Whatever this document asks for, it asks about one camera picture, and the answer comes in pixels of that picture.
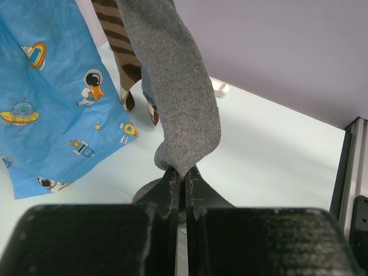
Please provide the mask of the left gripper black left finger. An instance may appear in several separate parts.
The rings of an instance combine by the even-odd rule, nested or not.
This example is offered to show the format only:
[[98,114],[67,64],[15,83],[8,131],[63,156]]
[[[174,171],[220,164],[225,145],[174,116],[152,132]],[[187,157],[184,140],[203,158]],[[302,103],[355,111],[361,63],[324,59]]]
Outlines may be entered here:
[[37,205],[19,219],[2,275],[176,275],[180,176],[169,168],[158,203]]

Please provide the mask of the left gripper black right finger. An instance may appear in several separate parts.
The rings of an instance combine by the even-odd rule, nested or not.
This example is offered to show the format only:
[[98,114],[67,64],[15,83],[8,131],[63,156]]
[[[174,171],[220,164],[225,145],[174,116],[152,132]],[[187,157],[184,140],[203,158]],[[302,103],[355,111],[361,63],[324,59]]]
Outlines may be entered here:
[[318,208],[237,208],[185,176],[190,275],[361,275],[336,219]]

